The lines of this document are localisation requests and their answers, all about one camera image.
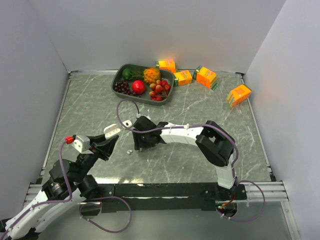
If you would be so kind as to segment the white oval charging case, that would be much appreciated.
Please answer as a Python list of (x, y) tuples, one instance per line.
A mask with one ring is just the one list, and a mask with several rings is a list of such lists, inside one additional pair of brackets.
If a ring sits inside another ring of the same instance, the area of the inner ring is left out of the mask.
[(104, 128), (103, 133), (106, 140), (112, 138), (113, 136), (118, 135), (121, 132), (121, 129), (116, 123), (111, 124)]

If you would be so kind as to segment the white square charging case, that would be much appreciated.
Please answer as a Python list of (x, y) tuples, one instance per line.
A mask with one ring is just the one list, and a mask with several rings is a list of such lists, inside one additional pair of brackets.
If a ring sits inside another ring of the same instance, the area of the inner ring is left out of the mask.
[(125, 120), (125, 121), (122, 122), (122, 126), (125, 129), (130, 129), (133, 126), (133, 123), (132, 123), (131, 120)]

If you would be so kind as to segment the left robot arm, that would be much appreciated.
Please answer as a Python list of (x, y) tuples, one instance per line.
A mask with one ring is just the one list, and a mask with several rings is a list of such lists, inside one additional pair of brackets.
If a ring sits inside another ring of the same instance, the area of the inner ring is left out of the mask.
[(98, 159), (109, 160), (119, 135), (108, 139), (105, 135), (88, 137), (88, 148), (79, 153), (76, 161), (59, 157), (50, 170), (50, 178), (36, 197), (16, 216), (0, 222), (2, 240), (37, 239), (35, 223), (58, 204), (66, 206), (80, 200), (93, 201), (99, 195), (100, 187), (89, 170)]

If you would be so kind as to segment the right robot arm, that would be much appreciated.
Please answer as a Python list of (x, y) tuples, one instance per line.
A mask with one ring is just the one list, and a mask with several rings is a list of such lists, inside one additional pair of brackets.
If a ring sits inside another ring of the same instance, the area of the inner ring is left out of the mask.
[(166, 121), (155, 124), (146, 116), (141, 116), (132, 127), (135, 150), (173, 143), (198, 147), (215, 167), (219, 195), (223, 199), (230, 199), (236, 193), (233, 154), (238, 151), (235, 140), (214, 121), (192, 126)]

